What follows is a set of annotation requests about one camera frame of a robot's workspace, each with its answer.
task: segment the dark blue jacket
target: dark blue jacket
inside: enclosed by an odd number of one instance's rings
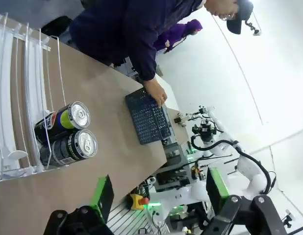
[[[158,35],[190,15],[202,0],[96,0],[70,25],[73,42],[85,54],[111,64],[130,57],[143,80],[156,70]]]

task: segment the plastic crate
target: plastic crate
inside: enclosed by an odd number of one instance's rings
[[[171,135],[163,108],[141,88],[126,96],[134,127],[141,144],[168,138]]]

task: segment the striped metal panel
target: striped metal panel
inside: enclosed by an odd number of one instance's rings
[[[135,235],[138,234],[140,228],[147,229],[149,234],[158,233],[145,211],[128,210],[125,208],[124,202],[112,206],[107,226],[115,235]],[[169,233],[165,222],[160,226],[160,232],[161,234]]]

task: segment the gray floor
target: gray floor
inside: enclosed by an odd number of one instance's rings
[[[80,0],[0,0],[0,13],[9,18],[40,28],[59,16],[75,18],[83,7]]]

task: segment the can pull tab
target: can pull tab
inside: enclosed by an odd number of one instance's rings
[[[84,109],[79,110],[77,114],[78,114],[79,118],[83,118],[86,116],[86,112]]]
[[[91,151],[91,142],[89,140],[85,140],[84,149],[87,152]]]

